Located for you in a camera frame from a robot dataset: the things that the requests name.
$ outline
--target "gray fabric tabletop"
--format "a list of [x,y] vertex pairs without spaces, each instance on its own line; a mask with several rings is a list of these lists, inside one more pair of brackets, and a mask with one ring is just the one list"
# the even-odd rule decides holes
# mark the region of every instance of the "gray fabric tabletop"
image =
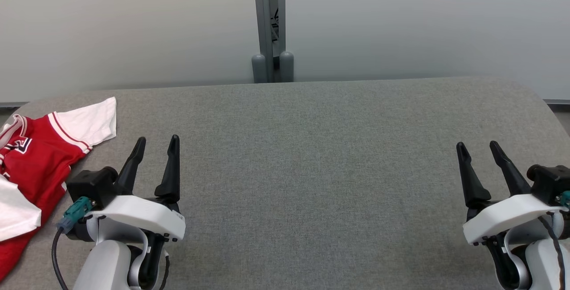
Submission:
[[[282,83],[97,91],[46,99],[41,117],[118,101],[118,136],[73,172],[120,169],[139,136],[134,192],[153,195],[181,140],[186,236],[167,243],[168,290],[500,289],[486,249],[468,245],[456,143],[494,199],[509,196],[489,142],[521,172],[570,165],[570,138],[529,89],[496,78]],[[60,202],[3,290],[55,290]],[[62,238],[73,285],[93,243]]]

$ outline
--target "red jersey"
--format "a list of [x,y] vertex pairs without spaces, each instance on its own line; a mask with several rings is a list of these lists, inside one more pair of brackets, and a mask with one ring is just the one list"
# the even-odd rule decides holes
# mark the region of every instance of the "red jersey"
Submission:
[[[64,180],[69,176],[71,165],[90,152],[93,145],[115,136],[115,100],[112,98],[112,106],[108,101],[103,102],[106,103],[105,117],[94,120],[97,114],[94,110],[90,119],[85,115],[85,108],[83,114],[53,112],[39,119],[15,115],[15,122],[0,134],[0,174],[16,184],[22,195],[41,210],[42,226],[65,194]],[[94,129],[93,123],[107,127]],[[106,130],[110,126],[113,128],[108,135]],[[25,230],[30,232],[0,242],[0,281],[16,265],[27,243],[39,230],[32,228],[32,231]]]

